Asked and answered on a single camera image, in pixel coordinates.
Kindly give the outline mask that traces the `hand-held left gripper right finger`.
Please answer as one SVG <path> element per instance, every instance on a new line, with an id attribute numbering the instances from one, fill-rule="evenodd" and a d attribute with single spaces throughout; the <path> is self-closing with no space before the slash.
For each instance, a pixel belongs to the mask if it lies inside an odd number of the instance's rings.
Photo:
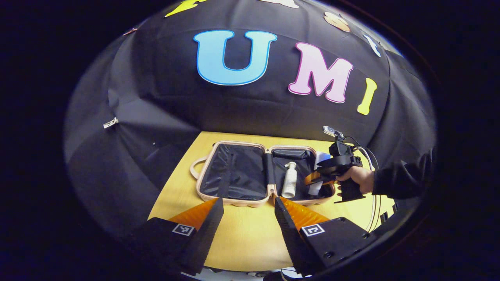
<path id="1" fill-rule="evenodd" d="M 328 219 L 278 196 L 274 213 L 297 273 L 314 275 L 347 261 L 375 242 L 375 234 L 345 217 Z"/>

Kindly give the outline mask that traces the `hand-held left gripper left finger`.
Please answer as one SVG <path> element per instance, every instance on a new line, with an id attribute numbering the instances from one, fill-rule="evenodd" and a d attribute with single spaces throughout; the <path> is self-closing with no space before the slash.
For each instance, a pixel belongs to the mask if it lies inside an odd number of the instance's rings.
<path id="1" fill-rule="evenodd" d="M 169 219 L 153 217 L 130 232 L 129 250 L 169 274 L 199 274 L 223 214 L 216 197 Z"/>

